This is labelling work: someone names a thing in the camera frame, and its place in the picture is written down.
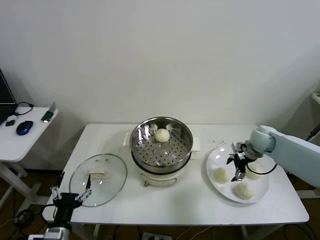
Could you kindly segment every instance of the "wooden floor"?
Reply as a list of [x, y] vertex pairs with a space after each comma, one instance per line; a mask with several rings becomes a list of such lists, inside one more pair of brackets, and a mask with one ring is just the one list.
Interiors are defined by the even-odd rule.
[[[53, 186], [57, 183], [59, 179], [58, 173], [29, 173], [28, 177], [23, 178], [23, 181], [29, 186], [36, 182], [42, 183], [41, 189], [39, 190], [39, 195], [41, 196], [49, 196], [50, 195], [50, 186]], [[296, 190], [308, 190], [312, 189], [311, 186], [307, 185], [303, 181], [292, 178], [292, 183]], [[9, 185], [0, 178], [0, 196], [2, 196]], [[0, 240], [8, 240], [8, 239], [25, 239], [21, 233], [18, 233], [15, 237], [11, 237], [12, 231], [14, 229], [14, 223], [12, 221], [12, 217], [15, 211], [19, 209], [19, 206], [22, 204], [24, 197], [16, 192], [15, 194], [15, 204], [14, 204], [14, 192], [12, 192], [9, 198], [6, 200], [2, 208], [0, 208]], [[320, 199], [306, 199], [303, 200], [303, 204], [306, 207], [309, 215], [310, 221], [309, 225], [315, 231], [316, 236], [320, 239]], [[36, 213], [39, 212], [41, 206], [33, 205], [31, 209]], [[33, 223], [23, 230], [26, 235], [34, 234], [39, 231], [39, 233], [43, 233], [46, 229], [46, 226], [43, 226], [43, 221], [39, 215], [36, 215]], [[309, 230], [306, 224], [299, 224], [305, 231], [309, 233], [311, 239], [316, 239], [312, 232]], [[93, 233], [94, 225], [86, 225], [86, 228]], [[161, 235], [168, 235], [172, 237], [172, 240], [175, 240], [180, 233], [185, 231], [187, 226], [114, 226], [114, 225], [104, 225], [100, 227], [98, 239], [99, 240], [111, 240], [111, 238], [107, 237], [108, 235], [114, 235], [117, 240], [138, 240], [139, 239], [139, 231], [141, 234], [143, 232], [149, 233], [157, 233]], [[190, 240], [193, 235], [204, 230], [205, 227], [191, 227], [188, 231], [183, 234], [179, 240]], [[248, 227], [248, 232], [251, 233], [255, 229], [256, 226]], [[301, 229], [296, 226], [289, 225], [286, 227], [287, 239], [288, 240], [307, 240], [309, 239], [305, 233]], [[71, 234], [71, 240], [78, 240], [79, 238]], [[210, 228], [203, 233], [199, 234], [194, 240], [241, 240], [242, 233], [241, 228], [239, 226], [215, 226]], [[285, 239], [283, 227], [265, 238], [266, 240], [282, 240]]]

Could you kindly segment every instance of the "white table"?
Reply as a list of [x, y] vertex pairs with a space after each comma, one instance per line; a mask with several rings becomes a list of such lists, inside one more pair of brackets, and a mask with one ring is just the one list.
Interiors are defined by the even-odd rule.
[[[134, 124], [89, 124], [84, 129], [69, 161], [64, 168], [60, 191], [69, 192], [72, 173], [85, 159], [103, 153], [120, 156], [127, 165], [128, 176], [120, 193], [110, 202], [98, 207], [80, 207], [71, 221], [81, 224], [114, 225], [281, 225], [303, 223], [309, 215], [289, 181], [278, 166], [269, 174], [269, 190], [257, 203], [243, 204], [225, 198], [206, 176], [205, 163], [210, 152], [232, 142], [249, 139], [255, 125], [188, 125], [192, 135], [200, 140], [200, 158], [187, 164], [187, 177], [170, 187], [145, 187], [131, 157], [129, 147], [122, 146], [126, 133]], [[274, 161], [265, 156], [270, 169]], [[53, 208], [44, 211], [53, 220]], [[269, 232], [257, 232], [265, 236]]]
[[[16, 112], [25, 113], [29, 109], [29, 107], [18, 107]], [[48, 107], [34, 107], [27, 114], [17, 116], [17, 120], [13, 126], [6, 126], [5, 122], [0, 125], [0, 177], [10, 184], [10, 187], [0, 200], [0, 207], [13, 188], [26, 197], [19, 211], [28, 208], [30, 204], [45, 205], [48, 201], [48, 197], [37, 196], [37, 191], [41, 186], [40, 183], [34, 184], [30, 189], [20, 180], [20, 177], [26, 177], [27, 173], [16, 163], [25, 157], [51, 123], [51, 121], [49, 123], [41, 121], [41, 118], [48, 110]], [[52, 119], [57, 114], [58, 110], [55, 111]], [[33, 121], [33, 126], [26, 135], [17, 135], [17, 126], [24, 121]], [[18, 175], [16, 176], [8, 166], [16, 170]]]

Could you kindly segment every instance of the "white wall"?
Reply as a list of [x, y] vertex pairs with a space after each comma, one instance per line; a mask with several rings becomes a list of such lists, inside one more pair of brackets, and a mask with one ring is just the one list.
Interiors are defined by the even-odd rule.
[[159, 115], [304, 135], [319, 12], [317, 0], [2, 0], [0, 67], [14, 95], [60, 110], [25, 166], [62, 168], [88, 123]]

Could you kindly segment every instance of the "white dough ball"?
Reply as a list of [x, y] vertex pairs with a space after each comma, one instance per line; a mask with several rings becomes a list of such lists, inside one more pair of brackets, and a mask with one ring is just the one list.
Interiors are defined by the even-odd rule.
[[240, 183], [235, 186], [235, 193], [244, 200], [249, 200], [255, 195], [253, 188], [246, 183]]
[[[257, 164], [254, 164], [254, 163], [249, 163], [249, 168], [252, 170], [252, 171], [255, 171], [256, 173], [262, 173], [263, 170], [262, 168], [257, 165]], [[248, 177], [248, 178], [251, 178], [253, 180], [258, 180], [261, 175], [259, 174], [255, 174], [254, 172], [250, 171], [247, 166], [245, 166], [245, 175]]]
[[231, 172], [224, 167], [219, 167], [214, 171], [213, 176], [217, 182], [225, 184], [231, 179]]
[[165, 143], [169, 140], [170, 133], [167, 129], [160, 128], [155, 133], [155, 140], [157, 140], [160, 143]]

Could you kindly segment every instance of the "blue mouse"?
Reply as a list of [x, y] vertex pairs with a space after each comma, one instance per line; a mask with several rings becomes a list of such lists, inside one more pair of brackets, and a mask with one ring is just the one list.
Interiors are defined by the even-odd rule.
[[18, 135], [26, 135], [29, 130], [32, 128], [32, 126], [34, 125], [33, 121], [24, 121], [22, 123], [20, 123], [18, 125], [18, 127], [16, 128], [16, 134]]

